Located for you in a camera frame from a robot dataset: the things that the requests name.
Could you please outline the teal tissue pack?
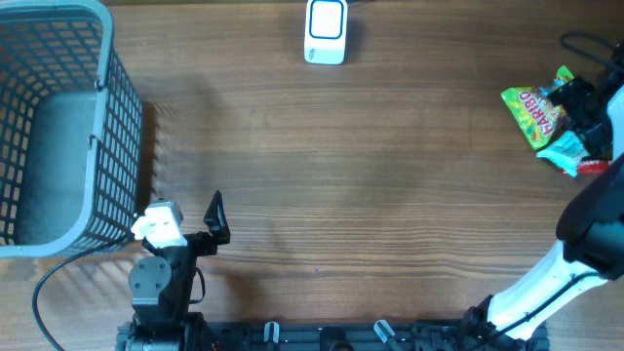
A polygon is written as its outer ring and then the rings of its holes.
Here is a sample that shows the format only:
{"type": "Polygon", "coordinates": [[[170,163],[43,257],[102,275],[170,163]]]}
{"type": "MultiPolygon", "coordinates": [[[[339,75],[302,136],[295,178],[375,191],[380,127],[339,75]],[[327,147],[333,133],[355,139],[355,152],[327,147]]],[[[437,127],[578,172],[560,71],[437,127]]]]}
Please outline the teal tissue pack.
{"type": "Polygon", "coordinates": [[[562,133],[557,140],[536,153],[537,158],[549,160],[572,177],[578,175],[578,166],[588,156],[589,152],[573,131],[562,133]]]}

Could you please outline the Haribo gummy bag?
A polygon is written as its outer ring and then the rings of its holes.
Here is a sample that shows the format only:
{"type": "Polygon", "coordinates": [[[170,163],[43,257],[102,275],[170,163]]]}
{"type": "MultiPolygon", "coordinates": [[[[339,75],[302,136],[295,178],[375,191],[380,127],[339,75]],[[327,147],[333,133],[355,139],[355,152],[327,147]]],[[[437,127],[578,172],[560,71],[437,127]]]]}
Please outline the Haribo gummy bag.
{"type": "Polygon", "coordinates": [[[565,109],[555,105],[548,96],[573,78],[569,69],[562,65],[550,85],[512,87],[501,93],[533,150],[549,144],[559,120],[566,116],[565,109]]]}

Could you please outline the red Nescafe stick sachet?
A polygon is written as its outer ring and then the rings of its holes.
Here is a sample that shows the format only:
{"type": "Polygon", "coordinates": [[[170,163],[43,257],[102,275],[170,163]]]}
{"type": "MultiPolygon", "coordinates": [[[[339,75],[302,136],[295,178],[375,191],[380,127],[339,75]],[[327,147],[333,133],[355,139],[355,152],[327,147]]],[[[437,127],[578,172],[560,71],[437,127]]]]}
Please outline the red Nescafe stick sachet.
{"type": "Polygon", "coordinates": [[[611,162],[607,160],[584,160],[574,165],[575,170],[572,169],[571,164],[561,166],[560,170],[565,175],[576,177],[579,175],[600,174],[607,170],[610,164],[611,162]]]}

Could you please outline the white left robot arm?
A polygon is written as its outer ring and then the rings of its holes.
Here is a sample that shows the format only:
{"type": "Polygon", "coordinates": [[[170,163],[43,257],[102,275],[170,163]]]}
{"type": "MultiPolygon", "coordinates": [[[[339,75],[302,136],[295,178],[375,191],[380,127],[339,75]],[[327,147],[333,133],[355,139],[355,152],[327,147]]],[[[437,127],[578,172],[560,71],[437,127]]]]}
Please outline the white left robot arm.
{"type": "Polygon", "coordinates": [[[221,348],[203,314],[191,312],[189,306],[202,301],[191,297],[194,280],[206,287],[197,259],[215,255],[220,245],[230,242],[222,194],[214,193],[205,212],[206,231],[184,234],[182,221],[178,204],[161,199],[148,205],[131,227],[150,256],[141,259],[129,275],[135,314],[118,328],[117,351],[221,348]]]}

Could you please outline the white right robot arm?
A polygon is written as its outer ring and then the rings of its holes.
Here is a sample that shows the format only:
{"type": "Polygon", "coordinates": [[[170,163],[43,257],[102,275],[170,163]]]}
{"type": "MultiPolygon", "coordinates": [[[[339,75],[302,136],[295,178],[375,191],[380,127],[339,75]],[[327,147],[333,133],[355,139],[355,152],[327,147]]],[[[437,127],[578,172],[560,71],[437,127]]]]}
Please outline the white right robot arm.
{"type": "Polygon", "coordinates": [[[512,287],[466,312],[455,335],[459,349],[472,337],[476,350],[530,350],[549,317],[623,274],[623,68],[610,66],[598,87],[575,79],[554,96],[572,115],[605,123],[612,161],[566,206],[551,250],[512,287]]]}

